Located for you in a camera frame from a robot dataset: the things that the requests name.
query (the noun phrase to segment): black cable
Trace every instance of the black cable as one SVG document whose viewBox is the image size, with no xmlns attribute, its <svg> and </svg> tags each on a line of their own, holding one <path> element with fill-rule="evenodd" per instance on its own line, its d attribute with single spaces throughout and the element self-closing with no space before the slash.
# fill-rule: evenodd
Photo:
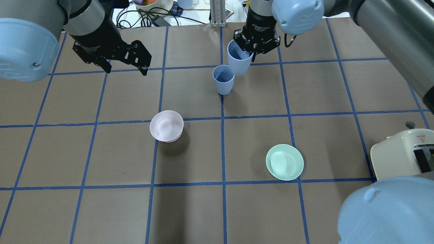
<svg viewBox="0 0 434 244">
<path fill-rule="evenodd" d="M 161 9 L 161 10 L 167 11 L 167 13 L 157 13 L 157 12 L 152 12 L 153 9 Z M 164 9 L 164 8 L 160 8 L 160 7 L 153 7 L 153 8 L 151 8 L 149 11 L 145 11 L 145 10 L 141 10 L 141 9 L 139 9 L 139 10 L 128 10 L 128 11 L 125 11 L 125 12 L 124 12 L 124 10 L 125 10 L 125 9 L 121 10 L 121 12 L 119 12 L 118 16 L 116 17 L 116 27 L 118 27 L 119 29 L 130 29 L 130 28 L 133 28 L 133 26 L 134 26 L 135 24 L 137 24 L 140 20 L 141 20 L 141 26 L 140 26 L 140 27 L 150 27 L 150 26 L 151 26 L 151 20 L 150 20 L 150 18 L 151 18 L 152 16 L 154 16 L 155 14 L 160 14 L 160 15 L 165 15 L 165 16 L 172 16 L 172 17 L 175 18 L 176 23 L 177 23 L 178 25 L 179 25 L 179 22 L 178 22 L 178 20 L 177 20 L 177 17 L 179 17 L 179 18 L 183 18 L 183 19 L 187 19 L 187 20 L 192 20 L 192 21 L 195 21 L 195 22 L 198 22 L 198 23 L 201 23 L 201 24 L 206 24 L 206 23 L 204 23 L 204 22 L 201 22 L 201 21 L 198 21 L 198 20 L 195 20 L 195 19 L 192 19 L 192 18 L 183 17 L 183 16 L 175 16 L 175 15 L 172 14 L 169 10 Z M 129 23 L 128 21 L 125 21 L 125 20 L 124 20 L 125 22 L 127 22 L 127 23 L 130 25 L 130 27 L 126 27 L 126 26 L 121 25 L 122 21 L 120 20 L 120 18 L 121 18 L 124 14 L 130 13 L 130 12 L 137 12 L 137 13 L 139 13 L 139 14 L 140 14 L 139 19 L 138 19 L 138 20 L 137 20 L 133 25 L 131 25 L 131 23 Z"/>
<path fill-rule="evenodd" d="M 294 36 L 292 39 L 291 39 L 291 42 L 289 43 L 289 44 L 287 44 L 288 43 L 288 41 L 287 41 L 287 34 L 285 33 L 285 47 L 290 47 L 293 43 L 294 43 L 294 41 L 296 40 L 296 38 L 297 38 L 297 36 Z"/>
<path fill-rule="evenodd" d="M 173 16 L 175 18 L 176 24 L 179 25 L 179 22 L 178 22 L 178 19 L 176 18 L 176 16 L 174 14 L 170 13 L 169 10 L 164 9 L 164 8 L 160 8 L 160 7 L 153 7 L 148 12 L 151 13 L 151 11 L 154 10 L 154 9 L 161 9 L 161 10 L 166 11 L 168 13 L 168 15 L 171 15 L 171 16 Z"/>
</svg>

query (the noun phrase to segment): white cup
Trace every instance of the white cup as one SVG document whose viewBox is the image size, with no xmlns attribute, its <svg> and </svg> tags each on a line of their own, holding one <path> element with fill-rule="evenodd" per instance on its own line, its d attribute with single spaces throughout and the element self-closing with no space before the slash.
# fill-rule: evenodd
<svg viewBox="0 0 434 244">
<path fill-rule="evenodd" d="M 227 45 L 227 60 L 229 68 L 236 76 L 241 76 L 247 72 L 252 62 L 253 53 L 249 56 L 249 52 L 243 51 L 235 40 L 232 40 Z"/>
<path fill-rule="evenodd" d="M 220 95 L 227 95 L 233 87 L 235 75 L 231 72 L 228 65 L 219 65 L 213 71 L 214 84 Z"/>
<path fill-rule="evenodd" d="M 178 6 L 187 9 L 193 5 L 193 0 L 178 0 Z"/>
</svg>

